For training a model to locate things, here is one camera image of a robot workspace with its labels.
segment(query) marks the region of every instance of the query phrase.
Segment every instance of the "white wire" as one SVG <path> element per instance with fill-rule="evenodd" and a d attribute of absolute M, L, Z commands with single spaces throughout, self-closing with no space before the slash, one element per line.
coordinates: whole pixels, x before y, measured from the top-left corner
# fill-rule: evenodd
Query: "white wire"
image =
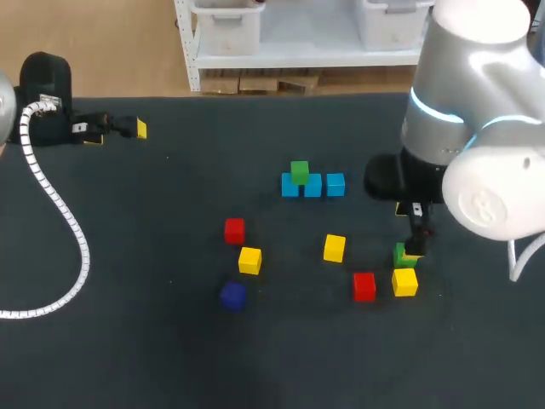
<path fill-rule="evenodd" d="M 514 248 L 514 240 L 508 241 L 508 260 L 509 260 L 509 278 L 511 281 L 517 281 L 522 274 L 522 270 L 526 266 L 526 263 L 541 247 L 545 245 L 545 233 L 537 236 L 528 247 L 522 252 L 517 260 L 517 253 Z"/>
<path fill-rule="evenodd" d="M 79 227 L 79 224 L 76 221 L 74 215 L 68 209 L 65 202 L 60 198 L 59 194 L 51 186 L 48 179 L 43 174 L 40 169 L 40 165 L 37 164 L 36 157 L 32 151 L 31 139 L 28 134 L 28 125 L 31 121 L 31 116 L 37 112 L 47 112 L 47 111 L 56 111 L 57 107 L 51 102 L 33 102 L 25 109 L 20 117 L 20 144 L 23 147 L 23 153 L 26 156 L 26 161 L 28 162 L 32 173 L 36 177 L 37 181 L 42 186 L 43 190 L 48 194 L 49 198 L 53 200 L 53 203 L 57 206 L 60 213 L 66 219 L 66 222 L 72 229 L 74 237 L 79 245 L 79 250 L 81 251 L 82 256 L 82 267 L 79 270 L 79 276 L 77 277 L 76 284 L 59 300 L 52 302 L 50 305 L 46 305 L 42 308 L 29 309 L 26 311 L 0 311 L 0 319 L 8 320 L 17 320 L 24 318 L 33 318 L 39 317 L 41 315 L 52 313 L 53 311 L 59 309 L 63 305 L 68 304 L 82 289 L 83 284 L 89 274 L 90 268 L 90 254 L 89 247 L 87 246 L 87 240 L 83 234 L 82 229 Z"/>

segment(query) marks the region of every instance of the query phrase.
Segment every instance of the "stacked blocks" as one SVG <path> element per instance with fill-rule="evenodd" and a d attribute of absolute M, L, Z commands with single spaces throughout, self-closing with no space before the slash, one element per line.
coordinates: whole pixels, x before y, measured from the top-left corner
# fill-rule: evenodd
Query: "stacked blocks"
<path fill-rule="evenodd" d="M 418 289 L 414 268 L 396 268 L 392 276 L 393 294 L 396 297 L 413 297 Z"/>
<path fill-rule="evenodd" d="M 328 173 L 327 179 L 327 195 L 330 198 L 344 196 L 345 184 L 344 175 L 342 173 Z"/>
<path fill-rule="evenodd" d="M 244 236 L 244 219 L 227 219 L 225 221 L 225 242 L 228 245 L 243 245 Z"/>
<path fill-rule="evenodd" d="M 319 198 L 320 196 L 322 196 L 322 176 L 319 173 L 311 173 L 305 185 L 305 197 Z"/>
<path fill-rule="evenodd" d="M 393 249 L 394 268 L 414 268 L 420 256 L 407 256 L 403 243 L 397 243 Z"/>
<path fill-rule="evenodd" d="M 291 162 L 291 183 L 296 186 L 306 185 L 309 176 L 308 162 L 306 160 Z"/>
<path fill-rule="evenodd" d="M 299 187 L 292 183 L 291 174 L 283 173 L 282 174 L 282 197 L 296 198 L 298 196 L 299 196 Z"/>
<path fill-rule="evenodd" d="M 261 267 L 261 250 L 243 247 L 238 258 L 238 271 L 245 274 L 259 274 Z"/>
<path fill-rule="evenodd" d="M 328 234 L 325 239 L 324 260 L 326 262 L 342 262 L 346 237 Z"/>
<path fill-rule="evenodd" d="M 375 275 L 373 273 L 355 273 L 354 301 L 373 302 L 376 296 Z"/>
<path fill-rule="evenodd" d="M 246 305 L 246 287 L 234 281 L 228 281 L 221 289 L 220 301 L 223 307 L 231 311 L 242 311 Z"/>

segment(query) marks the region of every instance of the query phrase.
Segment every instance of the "dark gray tabletop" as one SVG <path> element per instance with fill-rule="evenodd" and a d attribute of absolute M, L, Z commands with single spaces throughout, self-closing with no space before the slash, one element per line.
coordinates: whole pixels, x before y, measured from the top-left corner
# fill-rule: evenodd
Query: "dark gray tabletop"
<path fill-rule="evenodd" d="M 437 208 L 414 298 L 396 299 L 391 254 L 408 223 L 363 191 L 366 161 L 397 152 L 404 95 L 315 99 L 89 100 L 139 114 L 147 141 L 37 149 L 86 233 L 91 272 L 63 309 L 0 321 L 5 408 L 536 408 L 545 405 L 545 253 L 516 285 L 505 244 Z M 287 200 L 290 161 L 345 172 L 347 196 Z M 20 151 L 0 160 L 0 308 L 41 307 L 79 270 L 77 246 Z M 263 251 L 238 273 L 227 217 Z M 327 233 L 345 262 L 322 261 Z M 352 273 L 376 273 L 373 304 Z M 245 312 L 221 309 L 225 279 Z"/>

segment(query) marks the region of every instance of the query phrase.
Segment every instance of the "wooden floor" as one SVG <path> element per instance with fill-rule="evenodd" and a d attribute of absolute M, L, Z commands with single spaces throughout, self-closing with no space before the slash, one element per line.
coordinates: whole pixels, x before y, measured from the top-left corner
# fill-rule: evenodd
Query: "wooden floor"
<path fill-rule="evenodd" d="M 74 95 L 191 95 L 173 0 L 0 0 L 0 38 L 0 69 L 14 84 L 41 50 L 71 64 Z M 318 93 L 406 91 L 413 70 L 327 70 Z"/>

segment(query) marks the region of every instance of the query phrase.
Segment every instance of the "white storage box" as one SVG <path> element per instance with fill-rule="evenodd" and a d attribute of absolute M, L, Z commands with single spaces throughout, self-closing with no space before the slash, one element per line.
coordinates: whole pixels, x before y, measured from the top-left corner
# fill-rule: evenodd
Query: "white storage box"
<path fill-rule="evenodd" d="M 252 55 L 259 51 L 261 12 L 255 7 L 215 9 L 193 4 L 201 31 L 200 47 L 209 55 Z"/>
<path fill-rule="evenodd" d="M 413 49 L 435 1 L 356 0 L 359 36 L 368 50 Z"/>

